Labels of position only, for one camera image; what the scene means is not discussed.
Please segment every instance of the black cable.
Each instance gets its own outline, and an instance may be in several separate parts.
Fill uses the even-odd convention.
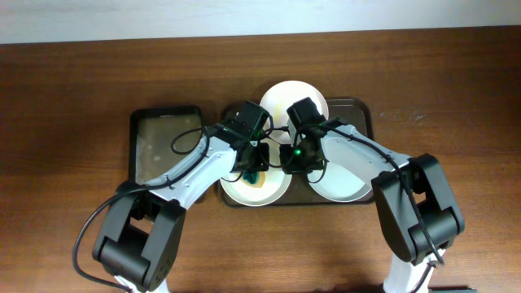
[[[173,138],[172,142],[170,143],[170,150],[172,150],[174,153],[176,153],[176,154],[178,154],[178,155],[188,155],[188,154],[190,154],[190,153],[191,153],[191,152],[192,152],[192,151],[197,147],[197,143],[196,143],[195,146],[192,147],[192,149],[189,150],[189,151],[178,151],[178,150],[176,150],[175,144],[176,144],[176,142],[177,142],[177,140],[178,140],[179,138],[182,138],[183,136],[185,136],[185,135],[187,135],[187,134],[189,134],[189,133],[193,133],[193,132],[195,132],[195,131],[201,131],[201,130],[203,130],[203,128],[202,128],[202,127],[199,127],[199,128],[197,128],[197,129],[187,130],[187,131],[185,131],[184,133],[181,133],[181,134],[177,135],[175,138]]]
[[[268,129],[268,133],[264,133],[264,135],[266,137],[268,137],[273,131],[274,131],[274,118],[271,116],[271,115],[268,115],[268,119],[269,119],[269,129]]]
[[[279,146],[282,145],[282,143],[277,142],[276,140],[272,139],[271,137],[267,137],[270,141],[277,143]]]
[[[425,238],[427,240],[427,243],[429,244],[429,247],[431,248],[432,253],[436,257],[436,259],[438,260],[440,265],[444,265],[445,262],[443,260],[443,257],[441,257],[440,253],[436,249],[436,246],[434,245],[434,242],[432,241],[432,237],[429,234],[429,232],[427,231],[427,227],[425,226],[425,223],[423,222],[422,215],[420,214],[420,211],[418,210],[418,205],[416,204],[416,200],[414,200],[414,196],[413,196],[413,193],[411,192],[411,189],[409,187],[409,183],[405,180],[404,174],[401,172],[400,167],[398,167],[398,165],[391,158],[391,156],[385,154],[382,150],[380,150],[374,144],[372,144],[370,142],[367,142],[367,141],[365,141],[363,139],[357,138],[357,137],[355,137],[352,134],[343,133],[343,132],[339,131],[338,129],[335,129],[335,128],[332,128],[332,127],[326,126],[326,125],[309,125],[309,127],[313,127],[313,126],[317,126],[318,128],[322,128],[322,129],[327,129],[327,130],[333,131],[335,133],[338,133],[338,134],[342,135],[345,138],[348,138],[348,139],[351,139],[351,140],[353,140],[355,142],[359,142],[361,144],[364,144],[364,145],[372,148],[376,152],[378,152],[379,155],[381,155],[383,158],[385,158],[385,160],[389,164],[391,164],[391,166],[396,170],[396,174],[398,175],[398,178],[400,180],[400,184],[401,184],[402,190],[405,190],[405,193],[407,194],[407,196],[409,198],[409,201],[410,201],[410,203],[412,205],[412,208],[414,210],[414,214],[416,215],[416,218],[418,219],[418,223],[420,224],[420,229],[422,230],[423,235],[425,236]]]
[[[290,129],[289,127],[287,126],[283,126],[283,127],[277,127],[277,128],[274,128],[273,131],[284,131],[284,132],[289,132]]]
[[[282,131],[289,131],[289,130],[286,130],[286,128],[282,127],[283,129],[280,129]],[[308,125],[304,125],[304,127],[300,127],[299,129],[296,130],[296,133],[295,133],[295,138],[293,139],[293,146],[296,147],[296,142],[299,138],[299,134],[304,130],[308,128]],[[283,168],[285,166],[288,166],[292,161],[293,161],[293,158],[295,157],[295,152],[292,152],[291,153],[291,156],[290,158],[288,159],[288,161],[286,162],[286,164],[281,164],[280,165],[273,165],[271,164],[270,162],[267,162],[266,161],[266,158],[262,156],[262,154],[260,154],[260,159],[262,160],[262,162],[264,164],[267,164],[268,166],[270,166],[271,168]]]
[[[103,280],[101,278],[96,278],[95,276],[90,275],[90,274],[86,273],[84,270],[82,270],[80,268],[80,265],[78,264],[78,250],[80,248],[81,240],[83,239],[83,236],[85,235],[85,232],[89,228],[90,224],[92,224],[94,219],[103,211],[103,209],[105,209],[109,205],[115,203],[117,200],[122,199],[123,197],[125,197],[127,195],[132,195],[134,193],[143,192],[143,191],[147,191],[147,190],[158,190],[158,189],[165,188],[167,186],[171,186],[172,184],[174,184],[177,181],[181,180],[188,173],[190,173],[195,167],[197,167],[197,165],[199,163],[201,163],[201,161],[203,161],[203,159],[206,157],[206,154],[208,153],[208,149],[210,147],[210,137],[208,136],[208,131],[206,130],[205,127],[201,128],[199,130],[202,130],[203,134],[206,135],[206,146],[204,146],[204,149],[203,149],[203,152],[201,153],[201,156],[187,170],[185,170],[185,172],[181,173],[181,175],[175,177],[172,180],[169,180],[167,178],[165,183],[159,184],[157,186],[141,186],[141,187],[139,187],[139,188],[137,188],[135,190],[129,190],[129,191],[124,192],[124,193],[115,194],[110,199],[107,199],[104,203],[102,203],[102,205],[100,205],[98,208],[96,208],[94,210],[94,212],[89,216],[89,218],[87,219],[87,221],[85,222],[85,224],[81,228],[80,233],[78,234],[78,236],[76,238],[76,242],[74,243],[74,246],[72,247],[72,266],[74,267],[74,270],[76,270],[76,272],[78,274],[80,274],[83,278],[86,278],[87,280],[90,280],[92,282],[97,282],[99,284],[103,284],[103,285],[115,287],[115,288],[118,288],[118,289],[122,289],[122,290],[125,290],[126,292],[131,292],[132,291],[129,287],[127,287],[125,285],[121,285],[121,284],[118,284],[118,283],[114,283],[114,282],[110,282],[110,281],[107,281],[107,280]]]
[[[311,182],[309,179],[308,179],[308,183],[309,184],[316,184],[316,183],[319,183],[323,178],[324,178],[324,175],[326,175],[326,169],[327,169],[327,160],[324,160],[324,169],[322,170],[322,175],[320,176],[320,178],[318,178],[318,180],[316,180],[315,182]]]
[[[418,291],[420,291],[420,288],[422,288],[423,283],[425,282],[425,280],[427,280],[427,277],[428,277],[429,273],[435,267],[436,267],[436,263],[435,262],[427,263],[427,267],[423,271],[422,277],[418,281],[418,284],[416,284],[416,287],[410,293],[417,293]]]
[[[228,179],[225,179],[225,178],[221,178],[221,179],[226,181],[226,182],[229,182],[229,183],[235,183],[235,182],[239,181],[243,177],[243,174],[244,174],[244,172],[241,172],[239,174],[239,176],[236,179],[234,179],[234,180],[228,180]]]

